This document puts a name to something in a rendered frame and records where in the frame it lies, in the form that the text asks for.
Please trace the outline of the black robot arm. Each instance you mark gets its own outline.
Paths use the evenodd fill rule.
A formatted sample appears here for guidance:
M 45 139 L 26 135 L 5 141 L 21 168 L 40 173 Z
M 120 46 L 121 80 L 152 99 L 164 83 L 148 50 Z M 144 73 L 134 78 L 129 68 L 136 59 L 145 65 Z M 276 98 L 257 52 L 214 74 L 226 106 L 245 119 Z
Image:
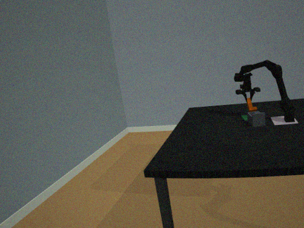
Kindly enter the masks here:
M 282 67 L 280 65 L 277 65 L 269 60 L 265 60 L 263 62 L 259 62 L 257 64 L 252 64 L 252 65 L 244 65 L 241 67 L 241 71 L 239 73 L 235 73 L 234 75 L 234 80 L 235 82 L 251 82 L 250 76 L 252 75 L 251 73 L 248 74 L 248 72 L 258 69 L 259 67 L 266 67 L 272 74 L 273 77 L 275 77 L 280 96 L 281 96 L 281 101 L 279 102 L 280 108 L 284 112 L 284 119 L 286 122 L 295 122 L 295 117 L 294 117 L 294 111 L 295 107 L 292 105 L 291 100 L 288 98 L 288 95 L 286 93 L 286 88 L 283 83 L 283 78 L 282 78 Z M 243 75 L 245 74 L 245 75 Z

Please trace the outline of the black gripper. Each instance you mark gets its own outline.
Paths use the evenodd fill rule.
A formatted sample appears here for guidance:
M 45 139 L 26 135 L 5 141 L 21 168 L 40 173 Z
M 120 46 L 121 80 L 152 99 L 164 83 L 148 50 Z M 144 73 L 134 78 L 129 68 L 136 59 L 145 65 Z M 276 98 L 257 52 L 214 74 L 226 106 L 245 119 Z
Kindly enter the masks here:
M 236 94 L 242 94 L 245 97 L 245 101 L 247 102 L 247 97 L 246 97 L 246 93 L 245 92 L 250 92 L 250 99 L 252 101 L 252 97 L 256 92 L 260 92 L 260 88 L 259 87 L 255 87 L 254 89 L 251 89 L 251 82 L 243 82 L 244 84 L 244 90 L 236 90 Z

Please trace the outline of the orange l-shaped block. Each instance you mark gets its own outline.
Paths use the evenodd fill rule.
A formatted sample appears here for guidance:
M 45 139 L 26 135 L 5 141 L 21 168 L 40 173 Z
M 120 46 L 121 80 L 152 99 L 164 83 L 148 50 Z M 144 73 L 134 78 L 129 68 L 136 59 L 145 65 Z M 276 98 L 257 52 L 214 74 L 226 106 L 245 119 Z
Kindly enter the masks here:
M 251 102 L 250 98 L 247 98 L 247 102 L 246 103 L 248 105 L 249 112 L 257 111 L 257 107 L 252 107 L 252 102 Z

